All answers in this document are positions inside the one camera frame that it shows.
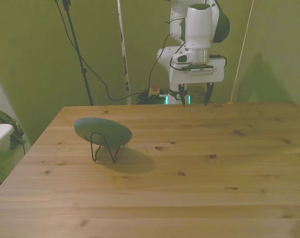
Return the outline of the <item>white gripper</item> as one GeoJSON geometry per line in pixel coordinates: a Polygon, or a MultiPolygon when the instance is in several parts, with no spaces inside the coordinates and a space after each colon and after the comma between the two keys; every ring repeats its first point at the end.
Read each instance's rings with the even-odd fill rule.
{"type": "Polygon", "coordinates": [[[186,71],[175,69],[170,70],[170,83],[179,84],[179,95],[183,107],[188,102],[188,89],[186,84],[207,83],[207,91],[205,94],[204,105],[210,102],[214,82],[222,82],[224,80],[225,59],[211,59],[206,64],[190,65],[184,64],[182,67],[190,66],[186,71]]]}

